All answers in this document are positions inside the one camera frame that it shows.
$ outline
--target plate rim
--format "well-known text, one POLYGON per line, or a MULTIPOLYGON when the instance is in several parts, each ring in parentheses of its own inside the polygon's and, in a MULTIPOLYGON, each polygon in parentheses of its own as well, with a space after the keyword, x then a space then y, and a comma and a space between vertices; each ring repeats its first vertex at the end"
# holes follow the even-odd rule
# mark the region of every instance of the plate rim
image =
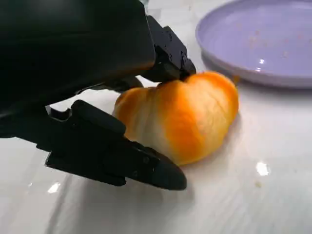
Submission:
MULTIPOLYGON (((250 1, 256 1, 258 2, 258 4, 270 4, 270 1, 257 1, 257 0, 233 0, 231 2, 225 3, 215 9, 213 9, 212 11, 209 11, 208 13, 206 13, 198 22, 198 24, 196 25, 195 28, 195 37, 196 37, 196 41, 199 44, 201 50, 204 52, 204 55, 207 56, 213 63, 215 63, 218 66, 221 66, 221 68, 229 71, 232 73, 232 70, 238 70, 241 72, 248 72, 253 74, 254 76, 260 76, 260 77, 270 77, 270 78, 277 78, 277 79, 281 79, 283 81, 283 83, 286 82, 290 82, 290 80, 296 80, 296 82, 298 83, 303 83, 303 85, 293 85, 293 84, 277 84, 279 82, 269 82, 270 85, 274 85, 274 86, 287 86, 287 87, 311 87, 312 88, 312 74, 310 76, 303 76, 303 75, 297 75, 297 76, 293 76, 293 75, 279 75, 276 73, 271 73, 271 72, 257 72, 255 70, 251 70, 248 68, 244 68, 241 66, 237 66, 234 65, 232 63, 226 62, 222 59, 220 59, 218 56, 216 56, 214 53, 211 53, 209 50, 207 50, 205 48, 205 46, 203 45, 201 36, 200 36, 200 32, 199 29, 202 27, 203 22, 205 21, 206 18, 211 17, 212 15, 216 14, 219 11, 222 11, 228 7, 231 7, 232 5, 236 5, 236 4, 241 4, 243 2, 250 2, 250 1)), ((292 1, 304 1, 304 0, 287 0, 288 2, 292 2, 292 1)), ((250 81, 254 81, 257 83, 264 83, 264 84, 268 84, 267 82, 261 82, 260 80, 255 80, 255 79, 249 79, 246 77, 242 77, 243 79, 246 80, 250 80, 250 81)))

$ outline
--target white table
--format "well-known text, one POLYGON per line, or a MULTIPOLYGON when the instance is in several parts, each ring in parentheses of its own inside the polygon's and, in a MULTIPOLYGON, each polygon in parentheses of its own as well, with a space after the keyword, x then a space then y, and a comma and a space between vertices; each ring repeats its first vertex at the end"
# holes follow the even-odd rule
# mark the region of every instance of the white table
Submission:
MULTIPOLYGON (((198 71, 208 68, 195 26, 227 0, 152 0, 198 71)), ((188 189, 169 192, 129 181, 115 188, 45 168, 45 153, 0 140, 0 233, 8 234, 310 234, 312 91, 241 82, 240 110, 222 149, 184 167, 188 189)), ((117 94, 79 98, 111 112, 117 94)), ((70 106, 74 99, 59 103, 70 106)))

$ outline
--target crumb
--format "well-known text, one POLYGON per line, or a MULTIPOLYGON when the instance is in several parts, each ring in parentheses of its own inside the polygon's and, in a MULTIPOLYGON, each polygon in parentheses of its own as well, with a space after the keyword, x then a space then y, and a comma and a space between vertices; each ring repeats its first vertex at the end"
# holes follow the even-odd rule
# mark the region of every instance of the crumb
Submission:
POLYGON ((239 81, 240 81, 240 77, 239 76, 237 76, 237 75, 233 76, 233 83, 234 83, 235 86, 238 85, 239 81))
POLYGON ((260 188, 260 189, 261 189, 261 187, 262 187, 262 184, 261 184, 260 181, 256 181, 256 182, 254 183, 254 185, 255 185, 257 188, 260 188))
POLYGON ((282 57, 283 57, 283 58, 288 58, 288 52, 287 52, 287 51, 284 51, 282 57))

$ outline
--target lavender plate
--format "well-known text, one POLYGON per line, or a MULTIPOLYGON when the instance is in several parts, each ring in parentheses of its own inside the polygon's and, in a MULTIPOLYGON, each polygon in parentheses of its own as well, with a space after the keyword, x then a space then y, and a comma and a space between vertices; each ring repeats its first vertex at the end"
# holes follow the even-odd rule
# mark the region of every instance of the lavender plate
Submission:
POLYGON ((237 0, 197 25, 203 54, 252 82, 312 88, 312 0, 237 0))

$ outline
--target bread roll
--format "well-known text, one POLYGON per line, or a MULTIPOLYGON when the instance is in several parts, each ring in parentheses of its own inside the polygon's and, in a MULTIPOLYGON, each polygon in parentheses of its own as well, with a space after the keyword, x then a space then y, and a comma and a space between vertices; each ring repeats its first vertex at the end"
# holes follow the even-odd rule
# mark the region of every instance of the bread roll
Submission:
POLYGON ((238 112, 238 93, 225 76, 206 72, 120 95, 113 115, 125 136, 183 165, 217 150, 238 112))

